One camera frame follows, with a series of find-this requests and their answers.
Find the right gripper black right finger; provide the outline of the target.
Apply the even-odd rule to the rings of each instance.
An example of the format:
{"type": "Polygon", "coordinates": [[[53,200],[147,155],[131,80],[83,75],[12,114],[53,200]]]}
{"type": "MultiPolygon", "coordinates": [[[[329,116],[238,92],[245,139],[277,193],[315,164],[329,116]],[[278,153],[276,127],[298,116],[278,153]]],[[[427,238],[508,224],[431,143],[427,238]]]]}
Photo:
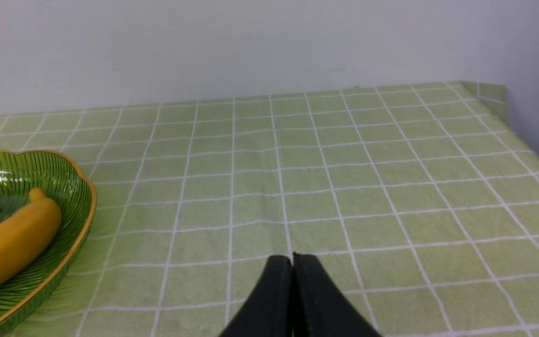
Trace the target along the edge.
{"type": "Polygon", "coordinates": [[[379,337],[352,306],[315,255],[293,255],[294,337],[379,337]]]}

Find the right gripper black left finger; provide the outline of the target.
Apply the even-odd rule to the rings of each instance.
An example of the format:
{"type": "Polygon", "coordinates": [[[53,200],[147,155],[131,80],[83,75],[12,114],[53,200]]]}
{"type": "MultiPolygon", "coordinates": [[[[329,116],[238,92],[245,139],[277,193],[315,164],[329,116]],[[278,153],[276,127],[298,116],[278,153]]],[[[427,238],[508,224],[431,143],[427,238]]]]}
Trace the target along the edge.
{"type": "Polygon", "coordinates": [[[269,256],[255,287],[221,337],[290,337],[291,277],[287,256],[269,256]]]}

